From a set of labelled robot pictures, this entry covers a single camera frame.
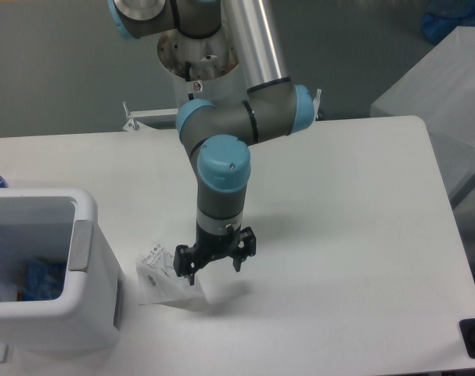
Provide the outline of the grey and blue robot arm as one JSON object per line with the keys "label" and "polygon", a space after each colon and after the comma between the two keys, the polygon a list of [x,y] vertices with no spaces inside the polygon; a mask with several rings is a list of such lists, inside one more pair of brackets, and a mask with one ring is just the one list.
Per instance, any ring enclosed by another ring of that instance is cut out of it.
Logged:
{"label": "grey and blue robot arm", "polygon": [[196,240],[174,269],[194,281],[208,263],[235,269],[256,253],[242,224],[250,147],[308,128],[318,99],[291,81],[269,1],[111,1],[124,38],[157,35],[159,61],[181,81],[175,127],[197,180]]}

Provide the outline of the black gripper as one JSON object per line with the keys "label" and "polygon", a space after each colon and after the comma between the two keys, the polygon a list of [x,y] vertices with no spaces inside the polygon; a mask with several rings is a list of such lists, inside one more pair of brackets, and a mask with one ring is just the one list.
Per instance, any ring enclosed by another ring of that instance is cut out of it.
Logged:
{"label": "black gripper", "polygon": [[209,262],[232,258],[236,272],[242,264],[256,255],[257,239],[250,226],[241,230],[241,226],[230,226],[223,235],[207,232],[196,223],[196,243],[194,247],[180,244],[175,249],[174,269],[178,277],[184,277],[189,285],[195,284],[195,275]]}

